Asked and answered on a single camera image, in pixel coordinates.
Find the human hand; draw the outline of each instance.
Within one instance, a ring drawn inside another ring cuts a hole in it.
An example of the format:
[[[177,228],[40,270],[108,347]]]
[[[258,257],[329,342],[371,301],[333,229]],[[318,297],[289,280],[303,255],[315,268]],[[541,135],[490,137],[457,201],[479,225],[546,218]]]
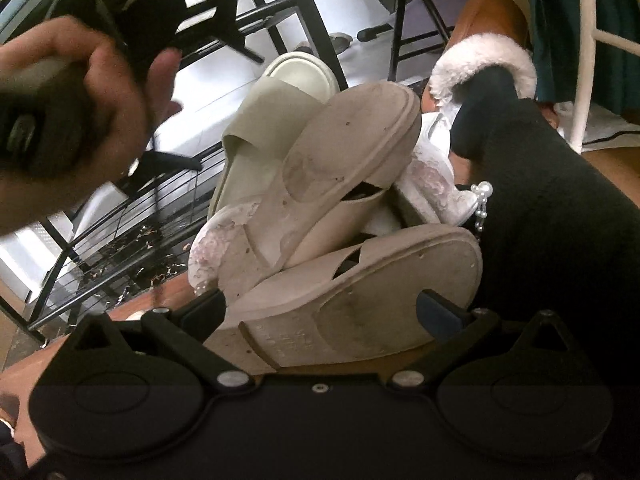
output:
[[[175,49],[158,55],[141,89],[111,38],[63,17],[0,46],[0,70],[20,70],[51,56],[86,64],[84,85],[95,103],[95,120],[107,124],[108,133],[93,153],[57,178],[0,171],[0,235],[72,207],[102,184],[120,179],[155,128],[182,109],[171,101],[181,58]]]

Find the white fur trim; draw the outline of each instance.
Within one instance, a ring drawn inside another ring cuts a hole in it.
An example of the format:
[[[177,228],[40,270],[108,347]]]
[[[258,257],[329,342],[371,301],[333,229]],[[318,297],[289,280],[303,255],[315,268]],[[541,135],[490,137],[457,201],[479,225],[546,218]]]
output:
[[[520,99],[534,97],[538,78],[527,51],[508,36],[492,32],[475,34],[447,50],[429,79],[431,96],[450,124],[461,105],[454,101],[454,87],[483,68],[495,65],[511,72]]]

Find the black pants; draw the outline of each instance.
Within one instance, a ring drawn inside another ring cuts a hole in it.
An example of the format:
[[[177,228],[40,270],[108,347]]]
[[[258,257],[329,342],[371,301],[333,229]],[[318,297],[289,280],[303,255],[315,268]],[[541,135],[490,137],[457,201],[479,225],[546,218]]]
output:
[[[494,186],[475,306],[509,320],[556,311],[612,386],[617,413],[625,412],[614,423],[628,433],[625,449],[604,442],[605,450],[636,458],[640,210],[562,140],[532,101],[517,99],[506,70],[486,69],[466,90],[452,148]]]

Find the white metal frame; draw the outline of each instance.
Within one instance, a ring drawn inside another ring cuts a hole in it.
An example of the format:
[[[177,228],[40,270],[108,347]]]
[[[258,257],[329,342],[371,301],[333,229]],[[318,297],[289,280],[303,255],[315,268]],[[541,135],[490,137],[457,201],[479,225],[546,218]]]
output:
[[[569,136],[569,144],[578,153],[582,151],[582,141],[591,106],[597,41],[640,56],[639,43],[598,29],[596,26],[596,0],[580,0],[580,60],[574,101],[574,127]]]

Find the black sock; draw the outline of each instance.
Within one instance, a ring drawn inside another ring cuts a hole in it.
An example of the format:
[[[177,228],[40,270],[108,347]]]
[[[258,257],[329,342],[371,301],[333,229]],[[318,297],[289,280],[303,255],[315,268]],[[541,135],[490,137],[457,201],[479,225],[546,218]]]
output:
[[[451,128],[451,149],[469,160],[482,157],[482,145],[505,110],[518,101],[513,76],[487,67],[456,88],[462,108]]]

